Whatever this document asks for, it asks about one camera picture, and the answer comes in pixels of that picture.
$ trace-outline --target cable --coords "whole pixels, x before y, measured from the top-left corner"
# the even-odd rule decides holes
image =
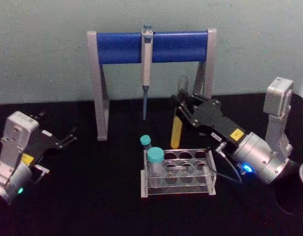
[[[229,177],[229,176],[226,176],[226,175],[223,175],[223,174],[218,173],[218,172],[215,171],[215,170],[209,165],[209,163],[207,162],[209,169],[210,169],[212,172],[216,173],[218,176],[222,176],[223,178],[226,178],[226,179],[228,179],[228,180],[230,180],[230,181],[233,181],[233,182],[236,182],[236,183],[242,183],[242,179],[241,179],[241,177],[240,177],[240,174],[239,174],[238,171],[236,170],[236,168],[233,166],[233,164],[229,161],[229,159],[228,159],[227,157],[224,157],[224,159],[225,159],[225,160],[227,161],[227,163],[232,167],[232,169],[234,170],[235,174],[236,174],[237,177],[238,177],[238,180],[237,180],[237,179],[234,179],[234,178],[231,178],[231,177]]]

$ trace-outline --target blue led light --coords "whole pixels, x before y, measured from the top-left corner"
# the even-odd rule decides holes
[[[248,165],[244,165],[243,168],[244,168],[244,170],[245,170],[246,172],[252,172],[252,171],[253,171],[253,170],[251,169],[251,167],[249,167]]]

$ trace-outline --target teal cap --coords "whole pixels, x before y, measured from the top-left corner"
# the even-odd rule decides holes
[[[149,135],[145,134],[145,135],[141,136],[140,143],[142,145],[146,146],[151,143],[151,138],[149,137]]]
[[[159,147],[152,147],[148,150],[147,155],[151,163],[159,163],[163,161],[165,152]]]

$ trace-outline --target test tube rack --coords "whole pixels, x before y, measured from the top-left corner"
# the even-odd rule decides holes
[[[141,197],[149,195],[208,193],[215,195],[217,174],[212,152],[207,149],[165,150],[161,175],[152,176],[151,163],[144,150],[141,170]]]

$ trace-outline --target test tube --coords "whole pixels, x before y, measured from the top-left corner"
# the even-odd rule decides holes
[[[150,162],[151,173],[153,177],[159,177],[162,174],[162,161],[165,152],[160,147],[152,147],[147,152],[148,161]]]
[[[150,148],[152,148],[151,146],[151,138],[149,137],[149,135],[143,135],[140,138],[140,143],[143,145],[143,147],[145,148],[146,151],[148,151]]]

